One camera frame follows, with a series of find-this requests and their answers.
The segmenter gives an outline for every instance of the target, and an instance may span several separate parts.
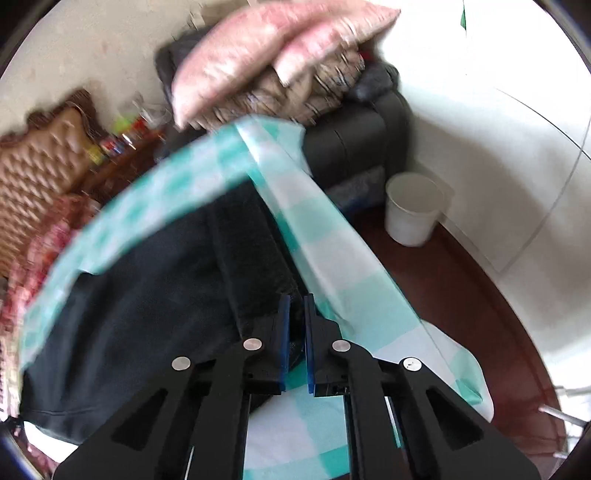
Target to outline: dark fabric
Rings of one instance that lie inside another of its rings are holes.
[[[394,67],[381,61],[366,62],[363,75],[351,90],[345,93],[345,98],[351,102],[366,103],[396,90],[398,83],[395,84],[392,80],[390,69],[396,71]]]
[[[101,275],[76,281],[25,371],[21,415],[81,443],[152,375],[184,355],[215,358],[292,296],[301,358],[303,284],[250,181],[153,234]],[[256,398],[258,406],[264,398]]]
[[[207,35],[212,28],[213,27],[199,28],[197,31],[183,35],[178,40],[175,40],[173,42],[174,48],[169,48],[169,45],[165,45],[156,52],[154,58],[156,72],[162,82],[164,95],[170,105],[173,103],[171,87],[174,74],[184,59],[191,53],[194,46],[199,43],[199,41]]]
[[[203,38],[202,32],[199,29],[164,45],[156,55],[156,69],[167,98],[170,98],[170,85],[179,67],[176,62],[181,57],[184,59],[188,45],[194,46]],[[314,180],[323,190],[379,165],[384,167],[386,179],[406,169],[412,113],[398,92],[398,71],[384,62],[371,65],[380,70],[380,82],[365,80],[367,71],[363,72],[358,83],[370,84],[366,85],[363,95],[344,98],[341,108],[321,116],[316,125],[306,128],[304,155]],[[384,90],[385,84],[391,85],[388,90]],[[192,127],[183,132],[170,131],[156,157],[166,158],[174,151],[169,144],[185,145],[200,134]]]

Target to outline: bed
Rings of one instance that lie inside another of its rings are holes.
[[[24,131],[0,137],[0,276],[23,270],[42,219],[56,198],[79,190],[95,165],[87,149],[104,134],[90,94],[79,89],[49,111],[29,114]],[[4,315],[9,296],[0,316],[2,417],[8,410],[7,359],[18,338],[18,325]]]

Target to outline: checkered tablecloth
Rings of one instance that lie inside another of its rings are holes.
[[[476,359],[417,317],[369,247],[310,178],[301,151],[303,133],[289,122],[242,118],[175,153],[105,206],[60,255],[29,309],[22,369],[43,347],[79,272],[104,272],[148,235],[250,177],[319,310],[340,324],[343,337],[378,358],[420,358],[491,419],[492,400]],[[245,479],[316,480],[349,471],[342,399],[313,398],[306,379],[300,365],[288,376],[288,391],[251,416]]]

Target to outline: metal rod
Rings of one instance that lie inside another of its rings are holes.
[[[583,429],[587,426],[586,421],[578,419],[577,417],[573,417],[572,415],[569,415],[568,413],[564,413],[563,411],[556,410],[556,408],[549,407],[548,405],[540,405],[538,408],[538,411],[540,411],[542,413],[547,413],[548,415],[552,415],[553,417],[556,417],[557,419],[567,421],[567,422],[569,422],[573,425],[576,425],[577,427],[581,427]]]

